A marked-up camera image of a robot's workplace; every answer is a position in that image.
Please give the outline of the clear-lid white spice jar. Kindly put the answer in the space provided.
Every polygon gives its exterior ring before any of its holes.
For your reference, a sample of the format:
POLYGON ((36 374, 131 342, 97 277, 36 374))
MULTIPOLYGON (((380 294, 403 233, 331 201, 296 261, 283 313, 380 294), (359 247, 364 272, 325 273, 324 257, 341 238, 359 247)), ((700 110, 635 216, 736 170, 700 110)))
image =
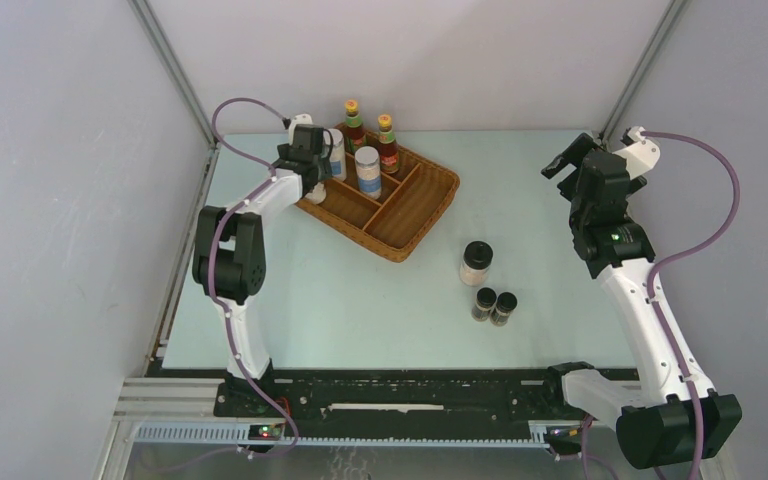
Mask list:
POLYGON ((339 129, 331 128, 329 134, 325 136, 330 141, 331 151, 329 155, 332 176, 339 181, 345 181, 347 178, 347 168, 345 160, 344 136, 339 129))

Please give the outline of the black-cap spice bottle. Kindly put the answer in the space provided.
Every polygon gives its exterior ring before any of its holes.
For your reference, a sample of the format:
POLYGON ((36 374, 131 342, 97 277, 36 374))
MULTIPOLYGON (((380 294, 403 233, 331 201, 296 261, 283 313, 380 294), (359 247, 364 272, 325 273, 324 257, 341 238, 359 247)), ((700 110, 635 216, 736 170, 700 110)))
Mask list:
POLYGON ((493 256, 492 247, 484 241, 467 244, 459 268, 460 280, 471 287, 482 285, 487 279, 493 256))
POLYGON ((316 184, 313 189, 305 195, 305 199, 313 204, 321 204, 327 198, 327 191, 324 183, 316 184))

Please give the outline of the red sauce bottle yellow cap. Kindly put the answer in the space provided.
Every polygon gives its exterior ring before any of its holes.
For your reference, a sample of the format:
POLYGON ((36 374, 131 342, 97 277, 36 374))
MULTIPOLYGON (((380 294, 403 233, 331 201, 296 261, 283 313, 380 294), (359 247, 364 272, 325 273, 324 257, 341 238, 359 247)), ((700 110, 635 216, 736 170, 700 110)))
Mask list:
POLYGON ((346 100, 345 108, 345 134, 349 152, 355 154, 358 149, 367 146, 366 129, 360 116, 359 104, 355 99, 346 100))

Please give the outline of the clear-lid blue-label spice jar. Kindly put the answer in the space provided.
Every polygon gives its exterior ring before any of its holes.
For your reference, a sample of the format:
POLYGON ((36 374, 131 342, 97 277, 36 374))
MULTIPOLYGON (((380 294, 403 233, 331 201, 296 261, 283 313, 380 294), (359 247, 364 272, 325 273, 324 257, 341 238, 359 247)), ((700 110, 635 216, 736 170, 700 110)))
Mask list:
POLYGON ((355 152, 358 188, 361 193, 379 199, 382 193, 380 156, 371 146, 363 146, 355 152))

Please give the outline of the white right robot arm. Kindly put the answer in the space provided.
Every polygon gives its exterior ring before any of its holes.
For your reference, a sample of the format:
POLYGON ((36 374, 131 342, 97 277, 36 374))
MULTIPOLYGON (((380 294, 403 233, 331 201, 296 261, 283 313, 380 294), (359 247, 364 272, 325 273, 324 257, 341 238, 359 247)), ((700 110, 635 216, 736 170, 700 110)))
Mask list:
POLYGON ((622 321, 640 386, 631 391, 585 362, 549 368, 541 402, 566 418, 577 409, 616 434, 628 463, 660 471, 688 463, 697 478, 704 460, 717 455, 742 417, 732 394, 721 394, 699 365, 668 303, 660 280, 665 261, 628 214, 629 198, 645 186, 660 159, 662 134, 629 129, 619 150, 587 134, 542 173, 558 180, 570 204, 574 250, 590 276, 611 297, 622 321))

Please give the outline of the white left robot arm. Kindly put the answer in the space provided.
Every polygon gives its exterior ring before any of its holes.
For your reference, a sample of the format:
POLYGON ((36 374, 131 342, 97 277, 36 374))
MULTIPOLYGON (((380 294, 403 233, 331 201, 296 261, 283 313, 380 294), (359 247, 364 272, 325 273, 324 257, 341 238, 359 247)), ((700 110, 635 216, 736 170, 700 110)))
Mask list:
POLYGON ((288 141, 277 147, 270 176, 230 207, 205 206, 198 215, 192 276, 223 318, 231 375, 249 379, 237 402, 252 416, 276 403, 275 388, 261 378, 271 365, 260 332, 255 295, 267 273, 264 227, 332 176, 333 138, 308 114, 284 120, 288 141))

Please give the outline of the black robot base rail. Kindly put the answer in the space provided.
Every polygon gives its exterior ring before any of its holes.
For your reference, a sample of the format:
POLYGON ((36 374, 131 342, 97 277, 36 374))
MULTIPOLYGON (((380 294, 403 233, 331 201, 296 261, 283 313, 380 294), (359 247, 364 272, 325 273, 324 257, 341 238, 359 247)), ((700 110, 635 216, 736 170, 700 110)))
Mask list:
POLYGON ((295 421, 312 440, 528 441, 532 427, 584 419, 547 368, 270 369, 251 385, 225 376, 216 417, 295 421))

